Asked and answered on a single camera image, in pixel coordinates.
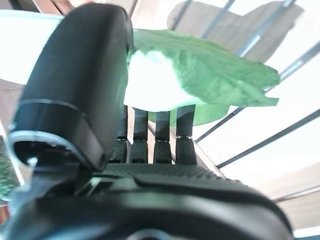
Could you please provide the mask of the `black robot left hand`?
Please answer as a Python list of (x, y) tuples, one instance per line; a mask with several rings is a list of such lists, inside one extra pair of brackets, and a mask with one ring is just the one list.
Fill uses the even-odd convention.
[(155, 163), (144, 112), (127, 150), (133, 39), (125, 11), (100, 4), (75, 10), (49, 38), (8, 136), (20, 162), (37, 163), (30, 190), (15, 193), (4, 239), (291, 240), (275, 203), (197, 165), (193, 104), (177, 110), (175, 163), (167, 112), (156, 118)]

